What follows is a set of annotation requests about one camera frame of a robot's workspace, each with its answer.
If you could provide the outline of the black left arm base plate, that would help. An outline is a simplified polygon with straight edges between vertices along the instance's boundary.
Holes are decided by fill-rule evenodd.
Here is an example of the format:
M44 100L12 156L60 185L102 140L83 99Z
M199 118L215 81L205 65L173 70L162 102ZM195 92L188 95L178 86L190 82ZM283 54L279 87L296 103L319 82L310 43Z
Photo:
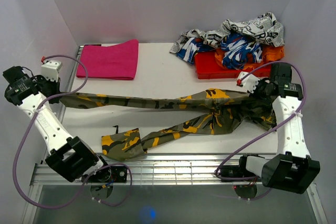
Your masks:
M128 170L124 166L111 166L102 169L95 174L91 175L88 183L125 183L127 181Z

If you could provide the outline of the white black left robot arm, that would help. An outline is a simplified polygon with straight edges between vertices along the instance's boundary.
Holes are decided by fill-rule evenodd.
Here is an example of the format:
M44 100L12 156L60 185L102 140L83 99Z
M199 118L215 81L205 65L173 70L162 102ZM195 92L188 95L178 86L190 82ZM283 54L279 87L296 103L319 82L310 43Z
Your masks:
M50 103L60 100L53 95L60 92L61 66L60 61L46 61L41 66L41 74L32 77L21 66L5 70L3 77L8 87L4 96L29 118L36 117L34 125L46 143L49 153L46 163L51 169L69 182L91 172L98 181L105 182L111 177L111 168L79 137L71 136L50 107ZM41 105L47 97L51 101Z

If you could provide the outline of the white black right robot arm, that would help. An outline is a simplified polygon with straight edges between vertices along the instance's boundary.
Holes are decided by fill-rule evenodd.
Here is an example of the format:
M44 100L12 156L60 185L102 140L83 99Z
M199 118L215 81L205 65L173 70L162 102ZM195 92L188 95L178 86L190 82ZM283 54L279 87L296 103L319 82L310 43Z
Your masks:
M238 177L250 180L258 176L265 187L303 194L320 172L320 163L311 158L302 126L303 86L292 82L288 63L271 65L269 78L260 80L241 72L237 84L256 98L272 98L276 117L277 154L270 160L258 155L243 155L237 167Z

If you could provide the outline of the camouflage yellow green trousers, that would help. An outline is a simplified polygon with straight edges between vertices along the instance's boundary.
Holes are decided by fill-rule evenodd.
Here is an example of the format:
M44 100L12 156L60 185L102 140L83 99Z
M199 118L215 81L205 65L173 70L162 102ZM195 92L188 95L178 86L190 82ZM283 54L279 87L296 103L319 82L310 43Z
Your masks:
M154 153L218 153L236 129L273 128L271 100L239 88L90 86L61 98L65 123L97 152L124 162Z

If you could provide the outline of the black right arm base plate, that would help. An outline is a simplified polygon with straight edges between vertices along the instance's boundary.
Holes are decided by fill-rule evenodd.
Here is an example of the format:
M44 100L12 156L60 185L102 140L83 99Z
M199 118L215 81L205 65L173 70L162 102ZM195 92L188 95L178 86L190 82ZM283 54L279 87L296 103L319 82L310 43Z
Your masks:
M268 170L263 166L250 166L249 164L223 165L214 171L214 175L223 182L252 183L263 181L268 174Z

